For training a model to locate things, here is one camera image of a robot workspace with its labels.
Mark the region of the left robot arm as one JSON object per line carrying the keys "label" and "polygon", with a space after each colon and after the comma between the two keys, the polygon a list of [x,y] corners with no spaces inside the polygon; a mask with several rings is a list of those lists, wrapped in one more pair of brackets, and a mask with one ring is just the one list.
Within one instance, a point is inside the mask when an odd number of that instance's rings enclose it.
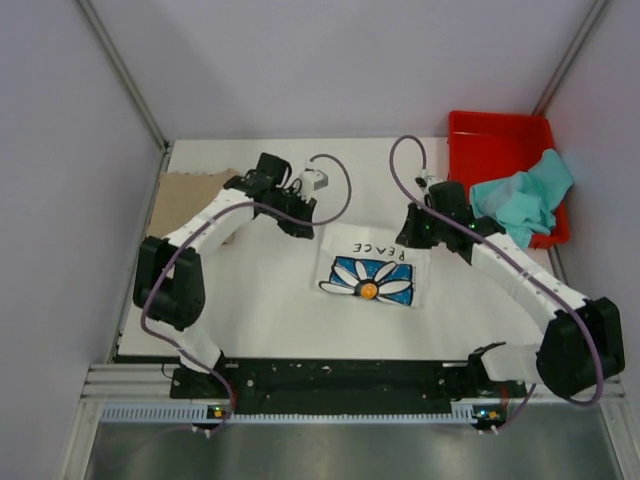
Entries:
{"label": "left robot arm", "polygon": [[142,329],[170,344],[181,363],[194,370],[192,384],[205,396],[226,387],[227,374],[216,366],[222,352],[197,325],[206,302],[203,258],[260,214],[277,221],[292,237],[314,237],[310,225],[314,193],[328,176],[305,168],[287,184],[291,165],[263,153],[257,166],[227,180],[214,199],[184,225],[163,238],[148,236],[139,248],[133,303],[142,310]]}

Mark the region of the white t shirt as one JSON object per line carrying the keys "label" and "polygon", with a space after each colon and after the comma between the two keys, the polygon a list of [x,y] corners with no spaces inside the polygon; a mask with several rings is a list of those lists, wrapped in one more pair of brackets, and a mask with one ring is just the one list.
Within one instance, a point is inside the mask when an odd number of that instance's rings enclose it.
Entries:
{"label": "white t shirt", "polygon": [[329,294],[420,308],[431,252],[395,242],[389,229],[332,223],[318,250],[315,286]]}

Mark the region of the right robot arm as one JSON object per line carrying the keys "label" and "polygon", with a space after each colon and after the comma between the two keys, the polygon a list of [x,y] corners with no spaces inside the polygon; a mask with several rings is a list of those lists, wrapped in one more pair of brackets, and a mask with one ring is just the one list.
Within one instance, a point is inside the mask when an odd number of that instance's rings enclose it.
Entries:
{"label": "right robot arm", "polygon": [[412,199],[396,241],[431,249],[444,245],[492,278],[529,315],[542,339],[531,345],[495,341],[469,356],[466,380],[487,396],[503,381],[542,384],[572,400],[601,391],[626,366],[620,312],[608,298],[596,300],[555,278],[516,245],[490,217],[476,218],[463,186],[426,175],[416,178],[422,199]]}

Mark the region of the teal t shirt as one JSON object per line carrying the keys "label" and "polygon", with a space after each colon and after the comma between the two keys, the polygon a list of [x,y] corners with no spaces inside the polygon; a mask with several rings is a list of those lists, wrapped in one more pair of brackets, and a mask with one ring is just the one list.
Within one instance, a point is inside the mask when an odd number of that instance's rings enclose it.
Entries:
{"label": "teal t shirt", "polygon": [[469,200],[475,217],[493,218],[527,248],[534,235],[549,235],[558,225],[555,211],[573,184],[560,155],[546,149],[527,171],[473,185]]}

